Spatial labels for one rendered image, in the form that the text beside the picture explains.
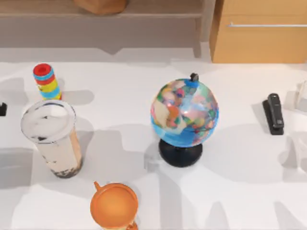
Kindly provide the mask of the orange cup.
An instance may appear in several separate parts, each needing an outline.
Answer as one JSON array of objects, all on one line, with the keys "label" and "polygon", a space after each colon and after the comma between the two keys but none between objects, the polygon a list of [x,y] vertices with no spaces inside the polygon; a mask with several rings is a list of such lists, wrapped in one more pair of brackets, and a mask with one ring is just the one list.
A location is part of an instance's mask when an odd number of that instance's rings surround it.
[{"label": "orange cup", "polygon": [[96,181],[94,186],[90,212],[103,230],[139,230],[135,222],[139,202],[129,186],[122,183],[100,186]]}]

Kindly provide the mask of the colourful globe on black base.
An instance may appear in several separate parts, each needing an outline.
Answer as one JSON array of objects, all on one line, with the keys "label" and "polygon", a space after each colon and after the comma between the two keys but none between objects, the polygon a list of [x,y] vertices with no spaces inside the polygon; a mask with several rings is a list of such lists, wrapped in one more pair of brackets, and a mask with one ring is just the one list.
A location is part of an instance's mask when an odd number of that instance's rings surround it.
[{"label": "colourful globe on black base", "polygon": [[184,168],[200,159],[203,142],[218,124],[219,106],[210,88],[192,73],[164,85],[152,102],[150,115],[160,138],[161,157],[169,165]]}]

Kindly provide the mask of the wooden cupboard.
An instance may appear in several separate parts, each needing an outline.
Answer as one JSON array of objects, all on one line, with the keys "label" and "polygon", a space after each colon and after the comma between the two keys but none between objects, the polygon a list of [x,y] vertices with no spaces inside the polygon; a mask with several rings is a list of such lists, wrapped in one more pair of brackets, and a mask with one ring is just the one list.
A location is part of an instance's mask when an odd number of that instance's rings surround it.
[{"label": "wooden cupboard", "polygon": [[234,24],[307,24],[298,18],[223,16],[213,18],[209,46],[213,63],[307,62],[307,28],[233,28]]}]

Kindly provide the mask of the wooden drawer front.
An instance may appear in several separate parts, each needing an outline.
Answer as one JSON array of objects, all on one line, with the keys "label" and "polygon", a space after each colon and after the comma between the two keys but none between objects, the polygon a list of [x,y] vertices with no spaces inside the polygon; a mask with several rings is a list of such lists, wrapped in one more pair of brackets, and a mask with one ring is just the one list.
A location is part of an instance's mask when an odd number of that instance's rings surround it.
[{"label": "wooden drawer front", "polygon": [[216,0],[213,18],[223,16],[296,17],[307,23],[307,0]]}]

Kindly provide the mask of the brown bread loaf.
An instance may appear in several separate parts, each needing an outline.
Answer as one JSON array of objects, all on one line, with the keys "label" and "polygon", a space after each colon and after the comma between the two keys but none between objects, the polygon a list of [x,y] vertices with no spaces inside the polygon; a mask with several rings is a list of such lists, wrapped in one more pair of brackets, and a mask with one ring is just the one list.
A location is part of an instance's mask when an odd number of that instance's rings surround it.
[{"label": "brown bread loaf", "polygon": [[114,14],[125,10],[128,0],[73,0],[74,3],[93,14]]}]

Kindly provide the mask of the stack of coloured rings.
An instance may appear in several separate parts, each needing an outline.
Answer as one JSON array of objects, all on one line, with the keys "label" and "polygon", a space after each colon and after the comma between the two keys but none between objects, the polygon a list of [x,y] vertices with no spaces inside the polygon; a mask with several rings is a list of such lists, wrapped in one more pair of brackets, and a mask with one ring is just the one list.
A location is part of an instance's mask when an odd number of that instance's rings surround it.
[{"label": "stack of coloured rings", "polygon": [[55,77],[54,70],[49,64],[37,64],[33,69],[33,77],[43,100],[62,99],[62,92]]}]

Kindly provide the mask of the black stapler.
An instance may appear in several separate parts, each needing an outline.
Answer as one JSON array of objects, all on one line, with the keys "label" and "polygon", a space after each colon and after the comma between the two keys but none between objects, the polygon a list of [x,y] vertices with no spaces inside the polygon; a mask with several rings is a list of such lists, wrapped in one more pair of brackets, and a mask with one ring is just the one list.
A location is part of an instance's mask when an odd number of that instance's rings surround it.
[{"label": "black stapler", "polygon": [[284,134],[284,121],[282,105],[277,93],[270,93],[262,102],[267,124],[271,135],[281,136]]}]

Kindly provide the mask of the clear bubble tea cup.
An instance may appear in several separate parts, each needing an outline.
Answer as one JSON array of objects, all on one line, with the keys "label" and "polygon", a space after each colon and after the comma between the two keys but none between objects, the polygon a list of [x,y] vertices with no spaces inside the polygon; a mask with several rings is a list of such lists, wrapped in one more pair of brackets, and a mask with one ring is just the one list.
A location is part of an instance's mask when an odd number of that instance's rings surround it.
[{"label": "clear bubble tea cup", "polygon": [[21,119],[22,133],[36,145],[48,168],[59,178],[71,178],[82,167],[75,124],[74,108],[62,100],[37,102]]}]

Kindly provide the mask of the open wooden shelf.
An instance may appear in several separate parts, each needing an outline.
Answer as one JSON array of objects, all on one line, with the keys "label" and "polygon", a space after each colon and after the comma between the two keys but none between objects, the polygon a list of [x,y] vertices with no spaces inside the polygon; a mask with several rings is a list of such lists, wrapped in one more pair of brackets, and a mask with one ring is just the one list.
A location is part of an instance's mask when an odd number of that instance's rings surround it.
[{"label": "open wooden shelf", "polygon": [[0,48],[190,48],[208,41],[215,0],[128,0],[95,15],[73,0],[0,0]]}]

